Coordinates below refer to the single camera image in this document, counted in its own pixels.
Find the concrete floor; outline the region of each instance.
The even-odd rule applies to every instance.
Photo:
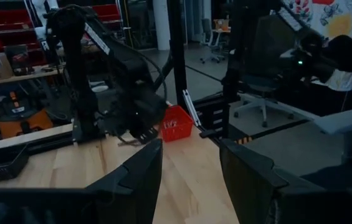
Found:
[[[207,49],[197,45],[186,48],[186,65],[221,79],[226,74],[227,62],[207,62],[202,64],[199,58],[206,52]],[[159,67],[162,67],[168,58],[169,52],[152,50],[143,53],[152,58]],[[153,72],[153,77],[156,78],[158,73],[155,72],[155,68],[150,66],[150,70]],[[188,90],[193,100],[222,90],[219,82],[190,69],[186,69],[186,72]],[[166,84],[168,86],[168,100],[171,103],[176,103],[173,71],[166,79]],[[162,95],[163,89],[159,89],[158,93]],[[242,102],[232,104],[232,109],[241,104]],[[57,106],[61,111],[69,110],[69,101],[66,98],[59,100]],[[286,113],[268,110],[268,122],[269,128],[275,128],[292,121],[287,119]],[[258,109],[240,113],[239,118],[231,116],[231,124],[249,135],[266,130],[266,128],[261,126],[262,115]],[[283,167],[289,172],[296,175],[304,175],[327,166],[338,165],[340,163],[342,142],[341,136],[327,136],[322,134],[312,123],[306,123],[260,138],[248,143],[246,146],[253,151],[272,158],[276,165]]]

